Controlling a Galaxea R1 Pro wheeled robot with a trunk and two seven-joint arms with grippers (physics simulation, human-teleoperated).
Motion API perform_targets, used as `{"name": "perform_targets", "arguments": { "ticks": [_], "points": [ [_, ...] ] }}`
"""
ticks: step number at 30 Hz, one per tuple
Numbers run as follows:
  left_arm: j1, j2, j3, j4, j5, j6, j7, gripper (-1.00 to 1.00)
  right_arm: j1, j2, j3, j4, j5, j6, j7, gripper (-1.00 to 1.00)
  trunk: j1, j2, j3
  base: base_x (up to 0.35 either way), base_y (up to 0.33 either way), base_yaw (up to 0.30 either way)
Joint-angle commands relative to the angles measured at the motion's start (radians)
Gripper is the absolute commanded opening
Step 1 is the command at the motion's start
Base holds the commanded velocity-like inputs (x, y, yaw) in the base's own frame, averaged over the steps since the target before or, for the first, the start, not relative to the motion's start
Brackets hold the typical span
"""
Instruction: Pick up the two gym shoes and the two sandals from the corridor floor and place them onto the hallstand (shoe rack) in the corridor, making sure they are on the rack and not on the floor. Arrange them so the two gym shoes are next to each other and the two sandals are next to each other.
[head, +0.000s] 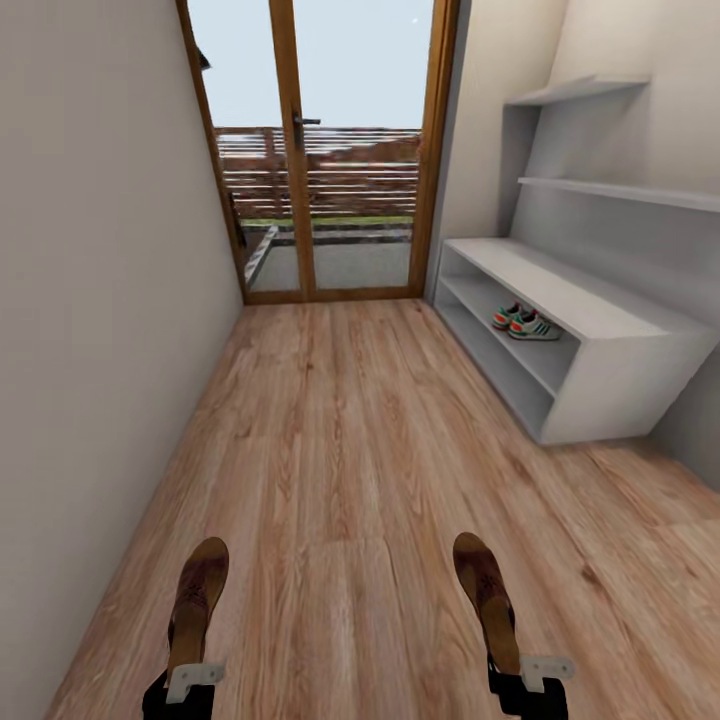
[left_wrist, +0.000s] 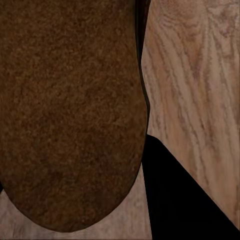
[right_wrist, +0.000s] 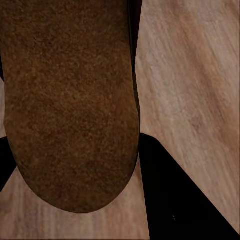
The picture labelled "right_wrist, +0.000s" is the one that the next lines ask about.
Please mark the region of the sandal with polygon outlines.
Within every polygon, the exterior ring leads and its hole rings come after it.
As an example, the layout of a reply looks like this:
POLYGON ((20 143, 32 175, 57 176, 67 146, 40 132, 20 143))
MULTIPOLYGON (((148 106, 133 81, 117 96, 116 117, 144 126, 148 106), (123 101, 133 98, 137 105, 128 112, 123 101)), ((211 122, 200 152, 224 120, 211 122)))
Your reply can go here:
POLYGON ((88 214, 136 168, 143 0, 0 0, 6 136, 31 190, 88 214))

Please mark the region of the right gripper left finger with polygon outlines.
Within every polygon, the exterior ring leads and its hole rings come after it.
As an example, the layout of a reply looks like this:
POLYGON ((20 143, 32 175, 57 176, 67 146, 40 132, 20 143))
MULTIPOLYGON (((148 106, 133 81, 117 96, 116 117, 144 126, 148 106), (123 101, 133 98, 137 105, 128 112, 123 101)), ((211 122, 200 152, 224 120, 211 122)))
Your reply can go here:
POLYGON ((8 138, 0 138, 0 193, 17 167, 8 138))

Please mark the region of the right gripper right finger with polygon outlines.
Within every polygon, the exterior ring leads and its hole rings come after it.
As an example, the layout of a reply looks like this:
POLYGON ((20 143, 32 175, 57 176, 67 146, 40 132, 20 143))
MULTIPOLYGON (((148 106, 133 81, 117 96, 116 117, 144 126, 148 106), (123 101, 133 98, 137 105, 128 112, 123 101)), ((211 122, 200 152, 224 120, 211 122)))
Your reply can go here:
POLYGON ((138 154, 150 240, 240 240, 156 138, 140 133, 138 154))

